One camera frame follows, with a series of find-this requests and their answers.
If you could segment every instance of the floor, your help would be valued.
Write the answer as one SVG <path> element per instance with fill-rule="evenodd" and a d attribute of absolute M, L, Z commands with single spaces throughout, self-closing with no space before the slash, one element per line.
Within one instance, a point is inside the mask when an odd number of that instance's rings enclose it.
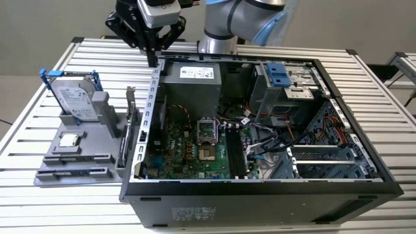
<path fill-rule="evenodd" d="M 15 121 L 42 84 L 38 76 L 0 76 L 0 119 Z M 0 122 L 0 139 L 11 125 Z"/>

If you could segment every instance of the cable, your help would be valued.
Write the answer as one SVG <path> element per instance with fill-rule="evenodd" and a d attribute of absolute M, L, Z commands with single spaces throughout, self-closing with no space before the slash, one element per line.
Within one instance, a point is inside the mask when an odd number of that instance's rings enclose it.
<path fill-rule="evenodd" d="M 263 154 L 266 154 L 268 152 L 272 152 L 272 153 L 282 152 L 282 151 L 287 150 L 287 148 L 290 146 L 292 146 L 294 144 L 298 144 L 307 136 L 311 136 L 311 139 L 312 139 L 312 143 L 311 144 L 315 144 L 315 142 L 316 142 L 315 133 L 314 132 L 304 132 L 294 141 L 287 143 L 284 146 L 282 146 L 279 148 L 270 148 L 270 149 L 264 150 L 262 153 L 259 153 L 256 155 L 263 155 Z"/>
<path fill-rule="evenodd" d="M 335 124 L 335 122 L 340 123 L 339 119 L 331 116 L 326 116 L 324 117 L 324 123 L 323 123 L 323 131 L 320 132 L 319 136 L 316 137 L 318 140 L 322 139 L 322 137 L 324 136 L 326 133 L 326 129 L 327 129 L 327 119 L 331 121 L 332 124 Z M 339 140 L 343 142 L 343 144 L 347 144 L 347 138 L 344 136 L 344 134 L 342 133 L 342 129 L 339 127 L 335 127 L 338 136 L 339 136 Z"/>
<path fill-rule="evenodd" d="M 250 114 L 251 115 L 256 115 L 256 112 L 252 112 L 248 108 L 248 102 L 246 102 L 246 109 L 250 111 Z M 291 133 L 291 137 L 292 137 L 292 140 L 295 140 L 295 136 L 294 136 L 294 133 L 292 133 L 292 129 L 291 129 L 291 125 L 290 125 L 290 115 L 284 114 L 284 115 L 280 115 L 280 114 L 271 114 L 271 116 L 278 116 L 278 117 L 286 117 L 286 125 L 287 125 L 287 129 L 288 129 L 288 132 Z"/>
<path fill-rule="evenodd" d="M 407 100 L 407 102 L 404 103 L 404 107 L 408 107 L 408 105 L 411 104 L 411 101 L 414 100 L 412 97 L 410 97 L 410 99 Z"/>
<path fill-rule="evenodd" d="M 186 112 L 187 117 L 188 117 L 188 127 L 191 129 L 192 128 L 192 126 L 191 126 L 191 117 L 190 117 L 190 113 L 188 113 L 187 109 L 182 105 L 171 105 L 171 106 L 168 106 L 168 108 L 171 108 L 171 107 L 178 107 L 178 108 L 183 109 L 183 111 Z"/>
<path fill-rule="evenodd" d="M 290 126 L 288 123 L 290 123 L 290 121 L 288 121 L 288 116 L 287 116 L 287 117 L 286 117 L 286 125 L 287 125 L 288 132 L 291 133 L 292 140 L 295 140 L 294 133 L 292 133 L 292 129 L 291 129 L 291 126 Z"/>
<path fill-rule="evenodd" d="M 275 162 L 270 162 L 270 161 L 264 158 L 264 156 L 260 156 L 260 155 L 255 155 L 255 156 L 254 156 L 254 159 L 260 159 L 260 160 L 264 160 L 268 164 L 275 164 Z"/>
<path fill-rule="evenodd" d="M 267 174 L 267 172 L 272 169 L 272 168 L 275 168 L 278 166 L 278 164 L 274 164 L 274 166 L 271 166 L 267 170 L 266 170 L 266 172 L 262 174 L 262 178 L 263 179 L 266 179 L 264 178 L 264 175 Z"/>
<path fill-rule="evenodd" d="M 387 86 L 388 88 L 391 87 L 392 84 L 395 84 L 395 82 L 404 76 L 404 74 L 402 74 Z"/>
<path fill-rule="evenodd" d="M 334 119 L 334 121 L 336 123 L 340 123 L 340 121 L 339 121 L 339 119 L 336 117 L 331 117 L 331 119 Z M 336 132 L 338 132 L 339 139 L 343 141 L 344 144 L 347 144 L 348 140 L 347 140 L 347 137 L 346 137 L 340 127 L 336 127 Z"/>
<path fill-rule="evenodd" d="M 11 122 L 8 122 L 8 121 L 6 121 L 6 120 L 3 120 L 3 119 L 0 119 L 0 122 L 7 123 L 7 124 L 10 124 L 10 125 L 14 125 L 14 123 L 11 123 Z"/>

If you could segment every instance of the black cable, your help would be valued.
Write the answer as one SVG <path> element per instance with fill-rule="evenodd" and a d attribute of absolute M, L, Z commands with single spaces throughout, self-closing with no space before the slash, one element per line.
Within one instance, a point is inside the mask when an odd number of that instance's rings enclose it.
<path fill-rule="evenodd" d="M 0 119 L 0 122 L 7 123 L 7 124 L 10 124 L 10 125 L 14 125 L 14 123 L 11 123 L 11 122 L 8 122 L 8 121 L 6 121 L 6 120 L 3 120 L 3 119 Z"/>
<path fill-rule="evenodd" d="M 410 97 L 410 99 L 407 100 L 407 102 L 404 103 L 404 107 L 408 107 L 408 105 L 411 104 L 411 101 L 414 100 L 414 98 Z"/>
<path fill-rule="evenodd" d="M 295 140 L 292 140 L 288 144 L 286 144 L 283 147 L 279 148 L 270 148 L 267 150 L 264 150 L 262 153 L 256 154 L 256 155 L 263 155 L 268 152 L 276 153 L 276 152 L 282 152 L 284 151 L 291 145 L 299 143 L 307 136 L 311 136 L 312 138 L 312 144 L 315 144 L 316 142 L 316 136 L 314 132 L 304 132 Z"/>
<path fill-rule="evenodd" d="M 395 84 L 395 82 L 404 76 L 404 74 L 402 74 L 394 81 L 392 83 L 390 83 L 388 88 L 391 87 L 392 84 Z"/>

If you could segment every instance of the slotted aluminum table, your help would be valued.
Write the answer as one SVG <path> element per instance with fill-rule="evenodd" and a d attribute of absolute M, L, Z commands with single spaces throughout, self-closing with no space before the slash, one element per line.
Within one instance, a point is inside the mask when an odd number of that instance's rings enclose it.
<path fill-rule="evenodd" d="M 171 51 L 195 52 L 196 43 L 175 43 Z M 120 184 L 36 188 L 40 167 L 60 119 L 60 108 L 39 88 L 0 142 L 0 233 L 416 233 L 416 121 L 362 61 L 346 50 L 243 45 L 247 56 L 320 59 L 355 117 L 402 183 L 404 195 L 340 226 L 230 227 L 147 230 L 128 204 L 119 202 Z M 126 87 L 136 87 L 143 107 L 152 69 L 138 49 L 120 40 L 84 39 L 71 43 L 55 70 L 100 73 L 110 104 L 126 111 Z"/>
<path fill-rule="evenodd" d="M 416 84 L 416 54 L 396 52 L 388 61 Z"/>

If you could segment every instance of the white label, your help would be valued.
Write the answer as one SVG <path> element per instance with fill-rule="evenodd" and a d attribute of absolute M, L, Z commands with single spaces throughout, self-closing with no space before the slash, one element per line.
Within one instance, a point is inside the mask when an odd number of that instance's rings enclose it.
<path fill-rule="evenodd" d="M 214 79 L 214 68 L 182 67 L 180 78 Z"/>
<path fill-rule="evenodd" d="M 87 91 L 78 87 L 59 87 L 71 114 L 80 120 L 98 120 L 98 114 L 90 100 Z"/>
<path fill-rule="evenodd" d="M 246 117 L 246 118 L 242 120 L 242 123 L 243 123 L 243 125 L 246 125 L 248 122 L 250 122 L 250 118 Z"/>
<path fill-rule="evenodd" d="M 176 221 L 214 220 L 216 207 L 172 207 L 172 217 Z"/>
<path fill-rule="evenodd" d="M 248 117 L 252 114 L 252 112 L 250 110 L 244 111 L 244 115 Z"/>

